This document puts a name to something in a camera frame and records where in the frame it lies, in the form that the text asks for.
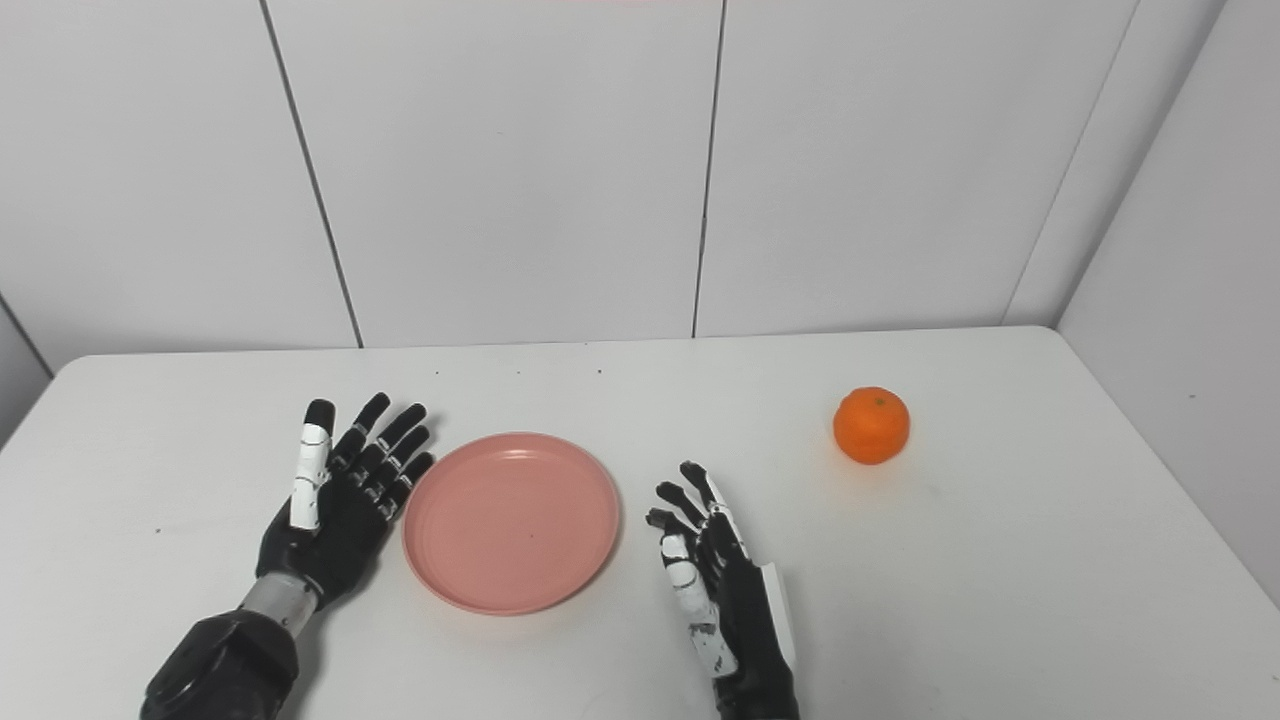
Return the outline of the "black and white left hand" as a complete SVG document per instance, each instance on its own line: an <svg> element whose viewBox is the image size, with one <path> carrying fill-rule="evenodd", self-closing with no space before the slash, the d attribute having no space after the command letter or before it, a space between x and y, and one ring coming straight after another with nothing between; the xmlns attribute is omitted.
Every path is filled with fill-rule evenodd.
<svg viewBox="0 0 1280 720"><path fill-rule="evenodd" d="M387 395L374 395L349 428L334 436L334 404L316 398L308 405L300 455L308 506L296 511L288 498L268 524L256 578L297 578L316 597L317 609L360 584L415 486L435 462L425 448L426 407L411 404L376 433L389 406Z"/></svg>

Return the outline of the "black and white right hand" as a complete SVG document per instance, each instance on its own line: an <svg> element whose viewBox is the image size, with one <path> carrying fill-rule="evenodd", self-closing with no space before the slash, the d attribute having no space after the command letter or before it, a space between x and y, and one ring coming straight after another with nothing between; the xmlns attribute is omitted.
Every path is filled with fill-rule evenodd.
<svg viewBox="0 0 1280 720"><path fill-rule="evenodd" d="M678 468L682 486L659 483L650 509L660 560L722 719L797 719L795 637L774 564L748 552L733 514L707 469Z"/></svg>

